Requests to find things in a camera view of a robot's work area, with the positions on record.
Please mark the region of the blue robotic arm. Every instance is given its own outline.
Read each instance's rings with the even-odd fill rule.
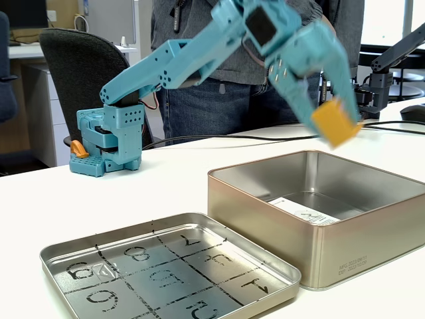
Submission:
[[[138,169],[144,119],[144,105],[138,100],[161,88],[200,85],[246,39],[266,57],[270,83],[300,122],[323,133],[313,121],[315,108],[303,81],[323,69],[349,120],[357,123],[345,50],[321,21],[302,27],[297,12],[282,0],[221,0],[211,15],[212,21],[194,39],[167,41],[107,83],[100,92],[103,108],[78,111],[83,145],[73,144],[71,171],[98,177]]]

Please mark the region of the white label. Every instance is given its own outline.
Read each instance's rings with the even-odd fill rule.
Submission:
[[[314,225],[329,225],[339,221],[332,216],[328,216],[314,209],[310,209],[306,206],[294,203],[283,197],[279,197],[273,201],[270,201],[269,204],[276,206],[292,215],[295,215],[309,223]]]

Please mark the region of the drawer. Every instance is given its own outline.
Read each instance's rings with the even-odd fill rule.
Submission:
[[[56,92],[56,88],[54,87],[53,79],[50,74],[47,74],[47,84],[48,84],[48,95],[51,100],[57,100],[58,93]]]
[[[59,100],[50,101],[50,111],[52,113],[52,124],[65,124],[65,117],[60,107]]]
[[[54,134],[54,149],[56,154],[56,165],[68,165],[70,159],[70,148],[64,144],[64,138],[69,136],[66,124],[59,124],[53,126]]]

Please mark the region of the tin lid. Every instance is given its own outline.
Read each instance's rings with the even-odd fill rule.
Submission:
[[[75,318],[250,318],[295,297],[301,280],[200,213],[49,246],[41,259]]]

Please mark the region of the orange clip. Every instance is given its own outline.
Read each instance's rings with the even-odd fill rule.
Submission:
[[[71,153],[75,154],[78,158],[88,158],[89,156],[84,146],[78,140],[71,142]]]
[[[323,103],[311,119],[334,148],[355,137],[363,127],[362,124],[353,125],[338,99]]]

